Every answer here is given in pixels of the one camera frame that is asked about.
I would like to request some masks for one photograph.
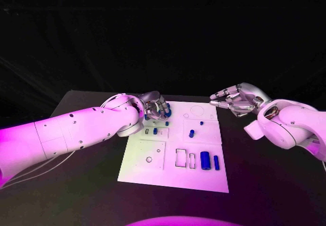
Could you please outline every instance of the robotic hand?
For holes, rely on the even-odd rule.
[[[213,100],[225,95],[226,101]],[[265,136],[284,149],[297,145],[326,161],[326,112],[296,101],[271,100],[261,89],[248,83],[210,95],[209,104],[231,109],[236,117],[249,112],[257,114],[257,120],[244,128],[254,140]]]
[[[144,128],[144,114],[147,118],[166,120],[169,112],[157,91],[138,97],[122,93],[108,98],[101,107],[1,129],[0,188],[36,163],[92,146],[115,133],[120,137],[137,133]]]

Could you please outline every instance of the white object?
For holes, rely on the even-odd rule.
[[[166,121],[156,120],[156,123],[153,123],[153,120],[143,121],[144,128],[150,128],[148,134],[143,129],[137,134],[128,136],[117,180],[228,193],[216,108],[206,103],[173,101],[167,103],[172,109],[172,117],[167,119],[169,126],[164,125]],[[156,135],[153,135],[153,128],[157,128]],[[189,137],[190,129],[195,130],[193,138]],[[164,153],[163,151],[157,152],[160,143],[164,143]],[[210,170],[200,169],[202,151],[209,152]],[[221,170],[213,170],[215,155],[219,157]],[[163,169],[159,168],[160,164],[157,163],[150,167],[154,161],[161,161],[161,158]],[[186,167],[176,166],[176,158],[180,161],[177,164],[186,162]]]

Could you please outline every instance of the rectangular hole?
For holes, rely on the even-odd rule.
[[[186,167],[186,150],[176,149],[174,153],[176,153],[174,166]]]
[[[195,169],[195,154],[189,154],[189,158],[190,158],[190,164],[189,164],[189,167],[190,167],[190,169]]]

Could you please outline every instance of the table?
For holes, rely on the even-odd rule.
[[[69,91],[52,117],[99,106],[112,95]],[[208,97],[164,95],[164,98],[209,102]],[[322,162],[300,147],[284,150],[265,138],[257,141],[249,138],[244,126],[255,119],[254,114],[238,119],[225,109],[216,111],[228,194],[117,182],[128,138],[115,135],[76,151],[49,173],[0,191],[0,225],[120,226],[177,215],[213,218],[244,226],[326,225]]]

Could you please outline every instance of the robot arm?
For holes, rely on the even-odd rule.
[[[160,113],[151,107],[156,103]],[[169,112],[157,91],[138,97],[118,94],[101,105],[42,121],[0,130],[0,187],[36,163],[84,149],[117,134],[125,137],[143,129],[144,114],[164,120]]]
[[[226,88],[210,99],[225,95],[226,102],[212,100],[209,104],[229,108],[236,117],[249,112],[257,114],[257,120],[244,128],[254,140],[265,136],[284,149],[297,145],[326,161],[326,112],[296,101],[272,101],[261,89],[248,83]]]

